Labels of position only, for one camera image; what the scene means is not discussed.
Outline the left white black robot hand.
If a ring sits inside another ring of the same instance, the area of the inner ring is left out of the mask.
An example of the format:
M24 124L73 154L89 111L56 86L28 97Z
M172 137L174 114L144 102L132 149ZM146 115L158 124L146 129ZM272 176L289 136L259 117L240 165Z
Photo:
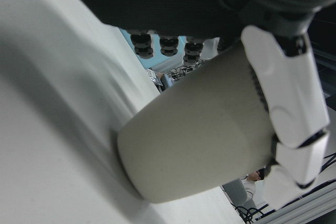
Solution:
M311 190L330 123L307 29L335 0L81 0L150 56L188 39L238 43L150 102L118 134L124 170L153 203L180 199L266 168L264 199L279 209Z

